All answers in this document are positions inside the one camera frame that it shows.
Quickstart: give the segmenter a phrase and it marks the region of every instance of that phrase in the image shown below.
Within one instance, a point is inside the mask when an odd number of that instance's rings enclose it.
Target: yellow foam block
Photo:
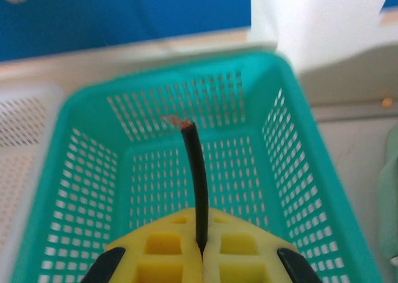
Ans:
[[[110,283],[291,283],[277,250],[295,246],[211,208],[203,262],[195,241],[195,209],[145,225],[110,243],[126,249]]]
[[[235,216],[211,209],[203,253],[206,283],[291,283],[277,250],[296,247]]]
[[[195,210],[161,218],[110,243],[126,249],[109,283],[202,283]]]

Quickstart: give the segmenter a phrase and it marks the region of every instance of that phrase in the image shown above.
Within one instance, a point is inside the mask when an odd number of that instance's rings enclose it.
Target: green object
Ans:
[[[252,52],[85,88],[58,117],[13,282],[75,282],[110,241],[194,206],[179,114],[210,206],[294,243],[324,282],[381,282],[286,62]]]
[[[379,244],[387,259],[398,256],[398,126],[387,137],[387,163],[381,170],[379,185]]]

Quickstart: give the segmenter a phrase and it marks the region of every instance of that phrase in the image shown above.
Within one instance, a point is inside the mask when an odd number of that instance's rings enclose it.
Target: perforated basket wall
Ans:
[[[24,206],[38,181],[34,166],[61,100],[56,85],[0,88],[0,282],[12,267],[29,214]]]
[[[292,71],[248,53],[69,99],[13,282],[79,281],[111,240],[194,205],[171,114],[199,128],[211,206],[294,243],[324,282],[381,281]]]

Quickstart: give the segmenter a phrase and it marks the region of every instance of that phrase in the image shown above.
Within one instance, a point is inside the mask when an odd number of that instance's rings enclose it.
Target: copper wire tip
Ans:
[[[166,119],[170,125],[178,126],[179,129],[186,129],[192,125],[192,122],[190,122],[188,118],[182,119],[178,115],[164,116],[164,119]]]

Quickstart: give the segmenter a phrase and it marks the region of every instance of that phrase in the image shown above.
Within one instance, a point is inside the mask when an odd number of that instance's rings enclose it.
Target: black wire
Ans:
[[[196,240],[203,256],[207,243],[209,197],[207,190],[205,161],[201,151],[199,135],[195,123],[181,130],[191,166],[193,189],[195,192]]]

